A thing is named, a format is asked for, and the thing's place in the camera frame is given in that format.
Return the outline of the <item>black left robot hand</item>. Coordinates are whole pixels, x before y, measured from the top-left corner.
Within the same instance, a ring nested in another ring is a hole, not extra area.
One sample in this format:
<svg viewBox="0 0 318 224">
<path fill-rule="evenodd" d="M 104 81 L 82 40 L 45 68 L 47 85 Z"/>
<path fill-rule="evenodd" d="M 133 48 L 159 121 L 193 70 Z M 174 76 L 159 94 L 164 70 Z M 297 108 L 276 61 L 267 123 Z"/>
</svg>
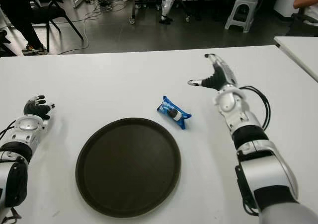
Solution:
<svg viewBox="0 0 318 224">
<path fill-rule="evenodd" d="M 24 115 L 36 115 L 43 121 L 48 121 L 51 117 L 48 114 L 51 110 L 55 109 L 54 103 L 47 103 L 44 95 L 37 95 L 31 97 L 23 108 Z"/>
</svg>

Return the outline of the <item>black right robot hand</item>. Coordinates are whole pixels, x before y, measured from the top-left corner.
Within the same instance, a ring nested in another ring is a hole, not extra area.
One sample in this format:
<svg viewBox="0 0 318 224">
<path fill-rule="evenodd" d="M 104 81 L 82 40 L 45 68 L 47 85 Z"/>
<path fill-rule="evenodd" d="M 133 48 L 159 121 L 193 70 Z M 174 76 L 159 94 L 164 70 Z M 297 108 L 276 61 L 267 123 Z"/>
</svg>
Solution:
<svg viewBox="0 0 318 224">
<path fill-rule="evenodd" d="M 204 57 L 210 60 L 214 69 L 213 74 L 205 79 L 191 79 L 187 82 L 188 85 L 211 88 L 216 91 L 221 91 L 226 87 L 238 89 L 237 79 L 233 71 L 220 56 L 208 53 Z"/>
</svg>

